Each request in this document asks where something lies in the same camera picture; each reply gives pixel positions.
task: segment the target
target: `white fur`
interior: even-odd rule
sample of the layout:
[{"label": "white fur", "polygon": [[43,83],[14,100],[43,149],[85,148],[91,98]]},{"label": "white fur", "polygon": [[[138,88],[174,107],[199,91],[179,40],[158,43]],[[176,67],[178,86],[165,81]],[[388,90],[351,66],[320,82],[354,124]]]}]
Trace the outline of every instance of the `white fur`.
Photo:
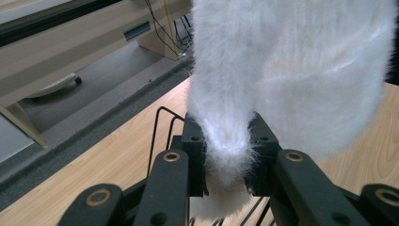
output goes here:
[{"label": "white fur", "polygon": [[188,111],[207,141],[210,197],[193,217],[248,200],[254,110],[282,148],[322,158],[347,147],[382,99],[395,16],[394,0],[195,0]]}]

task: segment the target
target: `light wood surface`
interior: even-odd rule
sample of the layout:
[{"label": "light wood surface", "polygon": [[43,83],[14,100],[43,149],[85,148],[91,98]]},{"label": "light wood surface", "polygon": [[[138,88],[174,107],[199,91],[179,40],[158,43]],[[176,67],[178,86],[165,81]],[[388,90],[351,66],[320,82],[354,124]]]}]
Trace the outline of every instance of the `light wood surface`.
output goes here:
[{"label": "light wood surface", "polygon": [[[184,115],[187,86],[188,81],[183,82],[16,201],[0,213],[0,225],[56,225],[84,189],[99,183],[116,184],[125,189],[144,178],[156,109],[163,105]],[[387,85],[385,102],[370,128],[348,151],[319,163],[335,184],[358,194],[363,185],[370,183],[399,187],[398,96],[399,88]],[[158,153],[165,149],[170,119],[167,113],[161,113],[155,145]],[[176,122],[174,134],[181,133],[182,125]],[[265,200],[247,225],[255,224],[264,205]],[[239,225],[251,207],[227,218],[224,225]]]}]

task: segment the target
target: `wire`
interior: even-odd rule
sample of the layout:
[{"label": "wire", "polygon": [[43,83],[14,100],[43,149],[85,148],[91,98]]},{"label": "wire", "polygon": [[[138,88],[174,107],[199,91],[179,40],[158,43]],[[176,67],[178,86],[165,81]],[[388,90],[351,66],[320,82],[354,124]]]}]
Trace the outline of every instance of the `wire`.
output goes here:
[{"label": "wire", "polygon": [[259,216],[259,219],[258,219],[258,222],[256,223],[256,226],[261,226],[262,221],[263,221],[264,217],[266,216],[267,212],[269,211],[269,209],[270,209],[270,199],[267,201],[266,206],[264,207],[261,215]]},{"label": "wire", "polygon": [[246,217],[244,218],[243,222],[241,222],[240,226],[244,226],[246,225],[247,221],[249,220],[249,218],[251,217],[251,215],[253,214],[253,212],[255,212],[256,208],[258,208],[258,205],[261,203],[261,201],[263,200],[263,197],[259,198],[256,203],[253,205],[252,209],[249,211],[249,213],[246,215]]},{"label": "wire", "polygon": [[196,222],[196,219],[195,218],[191,218],[190,222],[189,222],[190,226],[194,226],[195,222]]},{"label": "wire", "polygon": [[[187,17],[186,17],[185,15],[184,15],[184,17],[185,17],[185,20],[186,20],[187,23],[188,23],[188,26],[191,28],[191,25],[190,25],[190,23],[188,22]],[[184,26],[185,32],[187,32],[187,35],[190,37],[190,39],[193,38],[193,35],[191,35],[190,31],[189,31],[188,28],[185,26],[185,22],[183,21],[183,18],[182,18],[182,17],[180,18],[180,20],[181,20],[182,23],[183,23],[183,26]]]},{"label": "wire", "polygon": [[158,29],[156,28],[156,25],[157,25],[157,24],[159,25],[159,27],[161,27],[161,29],[165,32],[165,34],[167,34],[167,36],[169,37],[169,39],[172,41],[173,45],[176,46],[178,49],[184,51],[184,52],[183,52],[183,54],[184,54],[185,51],[187,51],[187,49],[188,49],[190,46],[188,46],[187,48],[183,48],[183,49],[180,48],[180,47],[176,44],[176,42],[173,40],[173,38],[169,35],[169,33],[165,30],[165,28],[164,28],[163,26],[161,26],[161,24],[159,24],[158,20],[156,20],[154,14],[153,14],[153,11],[152,11],[152,5],[151,5],[151,3],[150,3],[150,0],[145,0],[145,2],[146,2],[146,4],[147,4],[147,7],[149,8],[150,14],[151,14],[151,16],[152,16],[152,22],[153,22],[153,25],[154,25],[154,28],[155,28],[155,33],[156,33],[156,35],[158,36],[159,40],[160,40],[162,43],[164,43],[165,46],[167,46],[175,55],[177,55],[177,56],[181,56],[181,55],[182,55],[182,54],[176,53],[176,51],[175,51],[172,47],[170,47],[170,45],[168,45],[168,44],[161,38],[161,36],[160,36],[159,33],[158,33]]},{"label": "wire", "polygon": [[174,26],[175,26],[176,40],[177,40],[181,45],[190,47],[190,46],[191,46],[192,36],[191,36],[190,32],[188,31],[188,29],[186,28],[185,23],[184,23],[184,21],[183,21],[182,18],[181,18],[181,20],[182,20],[182,22],[183,22],[183,25],[184,25],[184,28],[185,28],[185,32],[187,33],[187,35],[186,35],[184,38],[180,38],[179,31],[178,31],[178,29],[177,29],[177,24],[176,24],[176,22],[174,21],[173,23],[174,23]]},{"label": "wire", "polygon": [[212,226],[222,226],[224,222],[224,218],[222,218],[221,220],[217,220],[215,221],[215,223]]},{"label": "wire", "polygon": [[271,221],[270,221],[270,223],[269,223],[269,226],[273,226],[273,225],[275,225],[276,224],[276,221],[274,220],[274,219],[272,219]]}]

